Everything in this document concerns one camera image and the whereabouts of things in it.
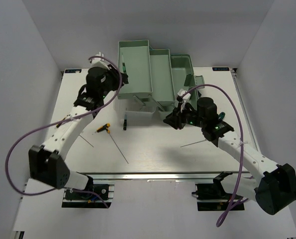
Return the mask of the small green black precision screwdriver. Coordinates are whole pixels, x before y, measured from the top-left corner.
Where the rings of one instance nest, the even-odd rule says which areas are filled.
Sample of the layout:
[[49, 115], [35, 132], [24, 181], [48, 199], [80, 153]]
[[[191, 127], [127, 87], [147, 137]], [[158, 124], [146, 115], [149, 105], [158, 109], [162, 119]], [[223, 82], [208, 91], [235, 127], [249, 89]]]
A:
[[124, 61], [123, 53], [121, 53], [121, 61], [122, 61], [122, 69], [123, 69], [123, 73], [124, 73], [124, 74], [127, 74], [127, 71], [126, 71], [126, 65], [125, 65], [125, 61]]

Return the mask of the green plastic toolbox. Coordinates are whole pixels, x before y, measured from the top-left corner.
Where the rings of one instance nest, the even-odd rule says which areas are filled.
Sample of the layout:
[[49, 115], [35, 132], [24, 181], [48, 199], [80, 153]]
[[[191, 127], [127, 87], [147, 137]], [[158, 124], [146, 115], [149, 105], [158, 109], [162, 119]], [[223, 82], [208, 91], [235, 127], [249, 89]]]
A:
[[172, 54], [169, 49], [153, 49], [148, 40], [120, 41], [118, 66], [123, 53], [128, 84], [114, 100], [120, 124], [127, 115], [127, 125], [149, 124], [155, 117], [163, 120], [177, 106], [179, 90], [188, 91], [204, 84], [203, 76], [194, 74], [188, 54]]

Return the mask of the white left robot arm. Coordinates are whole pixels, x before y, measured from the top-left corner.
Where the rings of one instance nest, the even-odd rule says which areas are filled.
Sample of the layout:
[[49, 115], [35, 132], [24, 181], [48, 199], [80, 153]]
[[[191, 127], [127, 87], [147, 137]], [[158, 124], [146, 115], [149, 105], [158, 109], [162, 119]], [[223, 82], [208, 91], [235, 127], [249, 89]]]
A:
[[77, 99], [69, 114], [50, 138], [40, 146], [32, 146], [28, 152], [32, 179], [56, 189], [69, 188], [87, 199], [93, 195], [93, 179], [85, 174], [71, 171], [65, 163], [66, 156], [80, 136], [104, 106], [104, 99], [110, 92], [118, 91], [128, 84], [126, 67], [118, 71], [112, 64], [106, 64], [101, 54], [90, 58], [91, 68], [86, 75], [86, 84], [79, 89]]

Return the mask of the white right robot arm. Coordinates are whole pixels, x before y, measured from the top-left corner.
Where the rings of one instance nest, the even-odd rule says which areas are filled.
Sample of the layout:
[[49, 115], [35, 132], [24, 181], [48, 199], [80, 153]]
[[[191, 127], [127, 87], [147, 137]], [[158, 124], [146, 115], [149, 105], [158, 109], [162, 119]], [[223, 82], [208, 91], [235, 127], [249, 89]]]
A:
[[188, 102], [190, 93], [183, 89], [177, 95], [178, 106], [165, 117], [164, 123], [174, 129], [186, 125], [201, 128], [205, 139], [236, 159], [251, 177], [241, 173], [222, 172], [213, 179], [209, 189], [197, 189], [199, 200], [245, 197], [274, 215], [296, 200], [296, 172], [289, 164], [280, 165], [245, 143], [234, 128], [219, 118], [212, 98], [201, 97], [197, 107]]

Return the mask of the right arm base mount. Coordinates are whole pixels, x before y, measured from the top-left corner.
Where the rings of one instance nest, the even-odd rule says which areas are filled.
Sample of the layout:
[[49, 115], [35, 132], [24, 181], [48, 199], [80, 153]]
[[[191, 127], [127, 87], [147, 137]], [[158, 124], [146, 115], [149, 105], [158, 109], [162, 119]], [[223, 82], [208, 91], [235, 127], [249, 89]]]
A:
[[224, 212], [227, 209], [232, 193], [223, 192], [217, 182], [231, 174], [235, 172], [193, 173], [192, 179], [196, 189], [191, 195], [197, 200], [198, 212]]

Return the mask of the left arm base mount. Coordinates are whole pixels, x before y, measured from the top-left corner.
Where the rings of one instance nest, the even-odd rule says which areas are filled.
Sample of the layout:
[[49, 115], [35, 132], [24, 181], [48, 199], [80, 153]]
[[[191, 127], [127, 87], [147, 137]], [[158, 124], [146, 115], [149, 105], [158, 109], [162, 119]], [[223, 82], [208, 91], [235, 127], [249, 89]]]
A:
[[62, 208], [108, 209], [111, 206], [114, 197], [114, 184], [94, 183], [91, 191], [98, 194], [101, 199], [92, 193], [80, 193], [72, 189], [65, 189]]

